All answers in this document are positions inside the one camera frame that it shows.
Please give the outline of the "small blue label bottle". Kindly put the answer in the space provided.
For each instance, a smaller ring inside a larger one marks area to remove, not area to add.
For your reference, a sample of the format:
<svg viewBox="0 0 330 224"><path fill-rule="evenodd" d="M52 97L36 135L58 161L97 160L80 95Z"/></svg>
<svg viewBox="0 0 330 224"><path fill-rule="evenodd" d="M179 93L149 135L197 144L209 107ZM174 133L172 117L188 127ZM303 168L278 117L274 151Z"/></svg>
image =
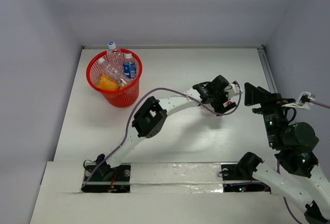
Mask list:
<svg viewBox="0 0 330 224"><path fill-rule="evenodd" d="M133 79L137 76L137 68L132 53L124 54L123 72L126 77Z"/></svg>

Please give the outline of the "clear plastic bottle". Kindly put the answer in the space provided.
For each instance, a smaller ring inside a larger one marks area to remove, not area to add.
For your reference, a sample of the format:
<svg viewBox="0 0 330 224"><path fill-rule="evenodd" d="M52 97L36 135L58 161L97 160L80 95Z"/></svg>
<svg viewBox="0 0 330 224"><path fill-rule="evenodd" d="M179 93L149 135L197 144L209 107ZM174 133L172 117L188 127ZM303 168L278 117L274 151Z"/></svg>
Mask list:
<svg viewBox="0 0 330 224"><path fill-rule="evenodd" d="M131 84L130 79L116 65L108 62L104 57L99 58L97 61L101 65L104 74L114 80L121 88L126 88Z"/></svg>

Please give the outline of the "large blue label clear bottle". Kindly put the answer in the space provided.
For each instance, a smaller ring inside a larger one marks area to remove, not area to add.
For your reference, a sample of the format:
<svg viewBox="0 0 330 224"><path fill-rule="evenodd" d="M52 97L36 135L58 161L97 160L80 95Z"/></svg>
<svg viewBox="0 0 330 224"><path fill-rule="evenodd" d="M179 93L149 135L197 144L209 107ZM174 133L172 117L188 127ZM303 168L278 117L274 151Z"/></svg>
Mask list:
<svg viewBox="0 0 330 224"><path fill-rule="evenodd" d="M108 50L107 54L111 60L111 62L118 67L120 71L123 71L123 65L122 65L122 52L121 50L116 46L114 41L108 42Z"/></svg>

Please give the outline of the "short orange juice bottle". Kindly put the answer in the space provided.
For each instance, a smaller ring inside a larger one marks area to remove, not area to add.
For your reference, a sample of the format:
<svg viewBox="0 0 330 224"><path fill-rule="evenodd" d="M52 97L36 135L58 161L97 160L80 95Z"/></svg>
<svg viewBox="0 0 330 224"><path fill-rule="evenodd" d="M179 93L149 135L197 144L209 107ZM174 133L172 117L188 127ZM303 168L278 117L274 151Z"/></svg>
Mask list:
<svg viewBox="0 0 330 224"><path fill-rule="evenodd" d="M96 78L95 85L97 88L105 91L117 91L119 89L118 83L105 74L100 74Z"/></svg>

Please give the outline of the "clear bottle red cap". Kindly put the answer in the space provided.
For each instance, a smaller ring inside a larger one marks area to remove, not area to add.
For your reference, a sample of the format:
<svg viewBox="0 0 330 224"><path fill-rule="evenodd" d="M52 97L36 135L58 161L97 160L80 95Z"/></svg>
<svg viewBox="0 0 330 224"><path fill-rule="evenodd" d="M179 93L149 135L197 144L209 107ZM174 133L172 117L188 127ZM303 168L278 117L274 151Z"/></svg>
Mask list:
<svg viewBox="0 0 330 224"><path fill-rule="evenodd" d="M215 111L217 112L217 116L227 116L232 114L237 109L237 104L232 101L227 101L222 104L219 104Z"/></svg>

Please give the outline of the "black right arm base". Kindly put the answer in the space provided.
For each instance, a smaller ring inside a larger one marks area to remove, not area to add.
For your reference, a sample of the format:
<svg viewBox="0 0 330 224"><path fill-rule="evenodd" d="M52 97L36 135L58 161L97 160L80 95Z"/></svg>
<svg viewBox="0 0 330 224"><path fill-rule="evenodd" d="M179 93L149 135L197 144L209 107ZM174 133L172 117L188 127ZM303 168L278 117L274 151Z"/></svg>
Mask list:
<svg viewBox="0 0 330 224"><path fill-rule="evenodd" d="M223 181L225 193L271 192L270 186L255 179L244 176L237 169L237 164L222 164L218 173Z"/></svg>

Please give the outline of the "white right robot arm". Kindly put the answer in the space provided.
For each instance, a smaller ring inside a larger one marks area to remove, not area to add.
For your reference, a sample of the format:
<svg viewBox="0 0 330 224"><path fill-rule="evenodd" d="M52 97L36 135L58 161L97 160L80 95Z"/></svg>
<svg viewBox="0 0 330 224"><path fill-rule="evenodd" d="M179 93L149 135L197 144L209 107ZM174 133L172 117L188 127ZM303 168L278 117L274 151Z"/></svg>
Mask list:
<svg viewBox="0 0 330 224"><path fill-rule="evenodd" d="M259 104L252 112L260 114L266 128L269 147L276 150L277 164L292 175L297 186L271 168L256 154L246 153L238 162L237 172L244 179L256 179L270 186L296 206L308 223L329 223L329 180L313 150L319 142L312 126L287 118L290 109L310 109L315 96L302 92L298 100L285 99L250 83L244 84L245 106Z"/></svg>

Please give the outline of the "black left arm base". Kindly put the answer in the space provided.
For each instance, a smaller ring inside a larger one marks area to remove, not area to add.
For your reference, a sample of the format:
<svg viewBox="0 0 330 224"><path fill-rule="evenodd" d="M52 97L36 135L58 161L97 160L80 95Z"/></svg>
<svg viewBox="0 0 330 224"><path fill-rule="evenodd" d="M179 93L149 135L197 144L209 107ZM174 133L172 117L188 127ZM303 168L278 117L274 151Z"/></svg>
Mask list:
<svg viewBox="0 0 330 224"><path fill-rule="evenodd" d="M84 193L129 193L131 164L111 168L109 164L104 162L86 183L100 161L84 161L85 171L81 191Z"/></svg>

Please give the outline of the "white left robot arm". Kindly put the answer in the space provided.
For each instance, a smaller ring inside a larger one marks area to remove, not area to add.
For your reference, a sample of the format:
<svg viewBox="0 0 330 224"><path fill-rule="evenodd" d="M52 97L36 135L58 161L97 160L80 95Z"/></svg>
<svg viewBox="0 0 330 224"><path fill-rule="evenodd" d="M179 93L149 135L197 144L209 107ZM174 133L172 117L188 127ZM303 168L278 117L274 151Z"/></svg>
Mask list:
<svg viewBox="0 0 330 224"><path fill-rule="evenodd" d="M202 107L216 116L228 116L239 106L232 98L242 97L239 83L230 83L222 75L211 82L193 85L186 92L170 92L175 95L161 100L152 95L153 90L141 98L128 118L123 140L108 155L97 157L93 173L102 180L111 179L115 168L141 141L161 131L167 117L192 107Z"/></svg>

